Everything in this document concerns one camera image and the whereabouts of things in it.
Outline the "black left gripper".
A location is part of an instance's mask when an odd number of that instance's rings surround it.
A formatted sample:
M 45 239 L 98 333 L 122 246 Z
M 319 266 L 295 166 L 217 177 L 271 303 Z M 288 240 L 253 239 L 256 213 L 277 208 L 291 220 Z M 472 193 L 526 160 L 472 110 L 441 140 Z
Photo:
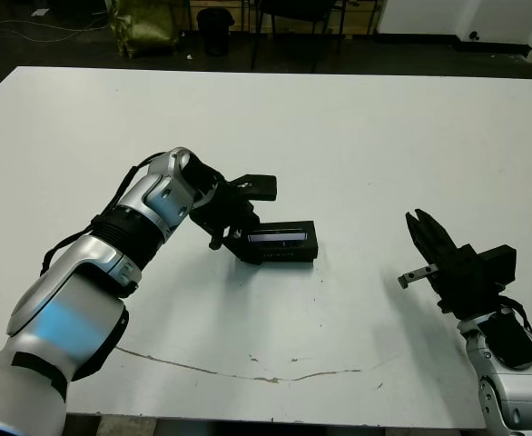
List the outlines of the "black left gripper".
M 234 231 L 253 229 L 261 223 L 249 200 L 249 193 L 254 182 L 254 174 L 227 181 L 223 176 L 218 178 L 212 198 L 193 209 L 190 218 L 211 236 L 209 247 L 218 250 L 223 245 L 242 262 L 251 259 L 251 246 L 248 237 L 241 232 L 228 233 L 224 230 L 231 227 Z

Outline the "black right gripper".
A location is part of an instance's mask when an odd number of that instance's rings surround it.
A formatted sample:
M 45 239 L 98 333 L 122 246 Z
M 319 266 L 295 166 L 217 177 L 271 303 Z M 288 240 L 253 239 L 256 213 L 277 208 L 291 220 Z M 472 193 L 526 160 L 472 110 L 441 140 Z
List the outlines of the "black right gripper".
M 427 265 L 403 273 L 399 285 L 426 279 L 439 296 L 438 306 L 464 321 L 496 312 L 505 290 L 505 247 L 476 253 L 471 245 L 457 248 L 445 228 L 425 212 L 405 214 L 411 240 Z

